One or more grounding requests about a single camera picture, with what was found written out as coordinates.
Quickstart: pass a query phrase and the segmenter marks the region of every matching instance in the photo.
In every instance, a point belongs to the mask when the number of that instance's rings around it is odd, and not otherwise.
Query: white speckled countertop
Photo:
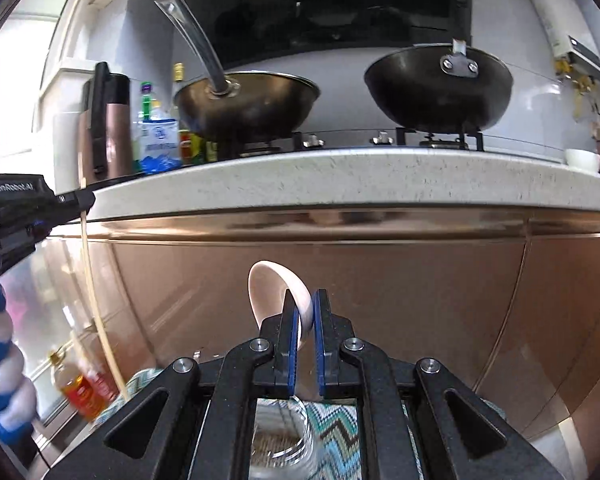
[[[90,220],[329,204],[519,205],[600,211],[600,175],[493,153],[359,148],[231,160],[96,192]]]

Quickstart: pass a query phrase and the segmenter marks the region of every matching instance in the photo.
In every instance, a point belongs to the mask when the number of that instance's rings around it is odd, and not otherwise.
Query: white tile wall
[[[554,60],[531,0],[474,0],[473,46],[508,65],[554,78]]]
[[[307,52],[245,65],[245,70],[271,70],[299,75],[320,87],[320,98],[300,128],[303,132],[395,128],[376,106],[364,82],[365,70],[394,48],[351,48]]]
[[[142,81],[151,81],[158,99],[171,100],[173,26],[154,0],[113,0],[102,9],[87,56],[107,61],[132,80],[132,100]]]

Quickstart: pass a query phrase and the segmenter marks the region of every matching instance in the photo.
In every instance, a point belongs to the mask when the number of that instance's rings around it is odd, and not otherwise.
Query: blue gripper pad
[[[291,325],[291,337],[289,341],[289,377],[286,386],[289,396],[296,392],[296,368],[298,367],[298,324],[300,323],[300,313],[298,308],[294,309],[294,321]]]
[[[317,290],[314,292],[312,300],[315,325],[315,369],[318,375],[318,393],[324,396],[324,333],[322,331],[322,317],[320,316],[320,297]]]

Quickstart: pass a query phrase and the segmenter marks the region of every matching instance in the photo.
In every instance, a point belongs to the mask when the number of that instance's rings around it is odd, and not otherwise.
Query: blue glove
[[[36,416],[36,389],[22,375],[24,357],[11,342],[12,336],[13,323],[0,286],[0,439],[8,445],[32,431],[31,421]]]

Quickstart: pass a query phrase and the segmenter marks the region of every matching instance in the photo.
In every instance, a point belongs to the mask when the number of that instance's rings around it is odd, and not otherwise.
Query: white ceramic bowl
[[[567,165],[588,173],[600,171],[600,156],[597,153],[586,150],[564,150],[564,158]]]
[[[249,300],[258,327],[262,320],[282,312],[285,293],[289,289],[298,306],[298,348],[304,344],[314,323],[314,304],[305,284],[291,270],[274,262],[257,262],[249,271]]]

